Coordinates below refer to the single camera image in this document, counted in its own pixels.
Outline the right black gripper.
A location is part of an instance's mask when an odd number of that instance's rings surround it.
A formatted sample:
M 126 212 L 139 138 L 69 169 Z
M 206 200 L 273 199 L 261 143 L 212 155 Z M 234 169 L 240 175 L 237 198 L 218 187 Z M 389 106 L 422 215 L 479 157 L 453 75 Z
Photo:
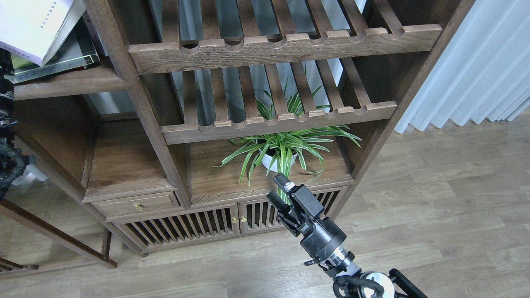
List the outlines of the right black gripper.
M 341 263 L 347 252 L 343 248 L 346 234 L 330 218 L 320 219 L 323 205 L 305 185 L 296 185 L 284 174 L 279 173 L 273 181 L 290 198 L 290 202 L 303 212 L 294 211 L 274 191 L 267 199 L 277 211 L 276 218 L 294 236 L 303 235 L 302 248 L 310 255 L 309 263 Z

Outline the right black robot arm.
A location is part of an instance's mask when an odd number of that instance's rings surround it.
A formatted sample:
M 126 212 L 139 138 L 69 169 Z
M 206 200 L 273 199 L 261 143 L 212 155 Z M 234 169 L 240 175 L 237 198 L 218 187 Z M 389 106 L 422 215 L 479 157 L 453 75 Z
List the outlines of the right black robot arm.
M 278 211 L 277 218 L 294 235 L 303 235 L 302 248 L 311 260 L 305 266 L 318 264 L 333 279 L 333 292 L 337 298 L 424 298 L 425 294 L 403 273 L 392 269 L 383 274 L 362 272 L 354 263 L 354 254 L 343 247 L 346 234 L 326 217 L 320 219 L 323 205 L 305 185 L 296 185 L 284 174 L 273 178 L 287 194 L 284 202 L 274 191 L 268 200 Z

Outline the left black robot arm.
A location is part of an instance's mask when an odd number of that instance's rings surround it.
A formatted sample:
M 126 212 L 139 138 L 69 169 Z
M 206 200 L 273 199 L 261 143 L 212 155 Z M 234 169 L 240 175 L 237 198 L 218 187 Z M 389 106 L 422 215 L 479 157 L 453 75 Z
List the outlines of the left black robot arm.
M 12 117 L 14 110 L 14 85 L 7 79 L 14 74 L 11 53 L 0 50 L 0 200 L 8 192 L 15 179 L 21 177 L 28 163 L 29 157 L 21 153 L 21 149 L 14 146 L 15 134 L 11 127 L 17 124 Z

